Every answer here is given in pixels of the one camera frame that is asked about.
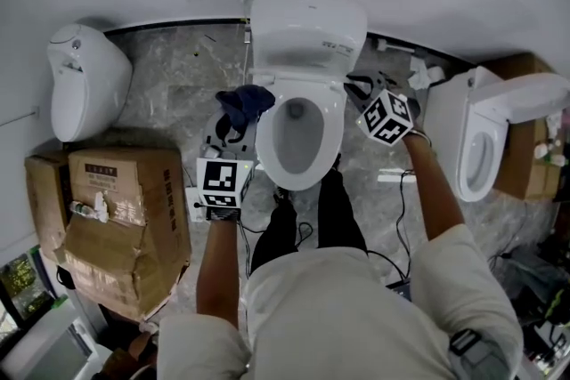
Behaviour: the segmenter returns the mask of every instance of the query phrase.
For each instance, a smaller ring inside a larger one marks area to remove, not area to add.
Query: white toilet
[[[52,127],[60,141],[98,134],[123,109],[133,67],[107,37],[94,28],[70,24],[47,46],[52,66]]]
[[[275,95],[260,118],[256,152],[287,190],[315,185],[337,157],[343,83],[366,39],[364,10],[348,0],[254,0],[253,82]]]
[[[502,80],[483,67],[429,89],[424,128],[453,192],[478,201],[491,190],[509,123],[570,106],[570,80],[536,74]]]

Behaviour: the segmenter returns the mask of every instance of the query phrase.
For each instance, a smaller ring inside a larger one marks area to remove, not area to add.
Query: marble floor
[[[201,140],[201,129],[217,109],[215,94],[242,84],[246,46],[241,25],[183,26],[155,28],[114,34],[110,39],[125,52],[134,64],[134,76],[125,109],[118,122],[106,133],[89,141],[86,146],[133,145],[177,147],[185,168],[194,179],[195,160]],[[440,65],[452,75],[450,62],[425,55],[428,66]],[[249,49],[248,62],[251,62]],[[367,41],[356,69],[381,70],[395,79],[408,94],[410,56],[399,51],[377,52]],[[417,94],[425,100],[424,93]],[[388,255],[401,268],[407,264],[406,254],[398,241],[395,222],[402,211],[399,183],[377,182],[378,170],[386,167],[410,167],[402,144],[392,149],[366,141],[355,125],[356,109],[347,103],[346,129],[342,143],[340,170],[345,176],[356,221],[360,224],[368,247]],[[186,184],[190,185],[187,176]],[[300,249],[316,244],[317,197],[319,186],[295,195],[298,222],[309,222],[315,228],[311,238]],[[273,209],[273,184],[263,173],[257,173],[246,197],[242,219],[252,230],[262,230]],[[411,251],[426,242],[416,186],[403,186],[405,217],[403,224],[411,242]],[[491,256],[510,246],[533,243],[549,231],[556,207],[550,202],[525,204],[517,199],[492,191],[477,203],[461,204],[478,245]],[[155,319],[171,313],[193,311],[195,283],[198,277],[208,225],[191,226],[191,267],[184,275],[175,295]],[[248,242],[256,244],[257,236],[248,233]],[[240,239],[240,271],[245,279],[245,245]],[[394,268],[379,257],[371,258],[379,280],[397,280]]]

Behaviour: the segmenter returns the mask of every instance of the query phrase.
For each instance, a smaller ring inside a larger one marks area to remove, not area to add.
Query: wall-mounted toilet
[[[257,127],[259,161],[280,187],[308,189],[340,149],[343,83],[366,39],[366,13],[348,0],[254,0],[251,30],[253,82],[275,95]]]
[[[453,192],[478,201],[493,184],[509,123],[570,106],[570,80],[536,74],[502,80],[483,67],[429,89],[424,128]]]
[[[47,46],[54,87],[52,127],[60,141],[81,141],[115,121],[133,75],[126,56],[94,28],[70,24]]]

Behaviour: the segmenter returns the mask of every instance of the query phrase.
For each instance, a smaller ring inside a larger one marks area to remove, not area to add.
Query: black pants
[[[319,195],[319,248],[356,247],[367,251],[366,242],[354,220],[342,174],[331,169],[322,178]],[[278,205],[271,214],[267,230],[261,235],[251,260],[251,271],[297,251],[297,212],[289,202]]]

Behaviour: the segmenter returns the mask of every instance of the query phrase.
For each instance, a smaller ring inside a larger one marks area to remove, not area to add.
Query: cardboard box
[[[503,79],[554,72],[531,53],[517,54],[481,65]],[[564,143],[561,131],[558,132],[558,138]],[[544,118],[511,125],[493,187],[523,200],[553,199],[558,191],[560,168],[534,158],[534,147],[547,139],[548,129]],[[557,147],[552,153],[561,154],[562,149],[563,146]]]
[[[61,248],[71,216],[68,154],[55,151],[25,160],[28,200],[44,255],[60,263]]]
[[[80,150],[69,155],[69,170],[73,198],[92,206],[102,191],[112,219],[71,218],[65,255],[77,290],[124,317],[147,319],[190,262],[180,154]]]

